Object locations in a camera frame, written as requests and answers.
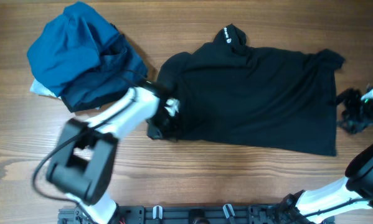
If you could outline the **black polo shirt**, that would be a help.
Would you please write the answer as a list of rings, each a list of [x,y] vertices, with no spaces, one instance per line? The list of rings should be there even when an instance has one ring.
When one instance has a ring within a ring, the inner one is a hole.
[[[250,47],[234,25],[161,67],[157,82],[179,100],[177,140],[336,155],[335,71],[344,58]]]

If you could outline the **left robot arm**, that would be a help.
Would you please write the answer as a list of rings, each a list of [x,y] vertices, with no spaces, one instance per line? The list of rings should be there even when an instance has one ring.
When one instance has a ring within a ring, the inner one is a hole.
[[[143,121],[156,115],[174,117],[179,105],[164,88],[144,80],[99,115],[68,120],[45,175],[76,204],[61,210],[58,222],[121,223],[120,208],[107,192],[118,143]]]

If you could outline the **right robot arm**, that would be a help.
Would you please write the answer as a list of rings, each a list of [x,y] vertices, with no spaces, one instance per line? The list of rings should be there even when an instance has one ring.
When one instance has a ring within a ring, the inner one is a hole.
[[[373,87],[366,94],[347,89],[336,100],[345,110],[338,126],[357,134],[373,125]],[[373,144],[348,165],[344,177],[320,189],[286,196],[276,209],[277,223],[322,223],[352,210],[373,209]]]

